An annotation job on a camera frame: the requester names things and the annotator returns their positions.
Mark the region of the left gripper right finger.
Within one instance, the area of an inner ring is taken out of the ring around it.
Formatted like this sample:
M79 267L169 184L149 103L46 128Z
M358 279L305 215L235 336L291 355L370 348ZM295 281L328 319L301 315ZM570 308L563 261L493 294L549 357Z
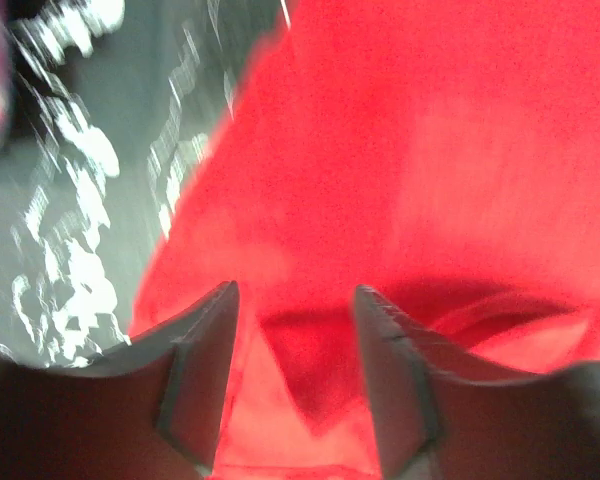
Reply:
M509 369L368 286L354 318L384 478L600 479L600 362Z

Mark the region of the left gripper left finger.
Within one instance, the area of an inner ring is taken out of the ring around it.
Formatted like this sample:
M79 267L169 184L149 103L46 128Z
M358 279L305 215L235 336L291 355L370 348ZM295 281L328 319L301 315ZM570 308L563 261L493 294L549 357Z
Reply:
M0 355L0 479L208 477L238 310L224 282L84 368Z

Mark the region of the dark red t shirt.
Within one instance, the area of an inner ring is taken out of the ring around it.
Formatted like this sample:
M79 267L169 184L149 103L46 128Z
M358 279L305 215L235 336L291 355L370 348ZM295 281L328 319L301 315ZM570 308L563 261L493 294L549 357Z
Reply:
M296 2L179 199L132 333L227 281L217 479L386 479L360 286L509 369L600 362L600 1Z

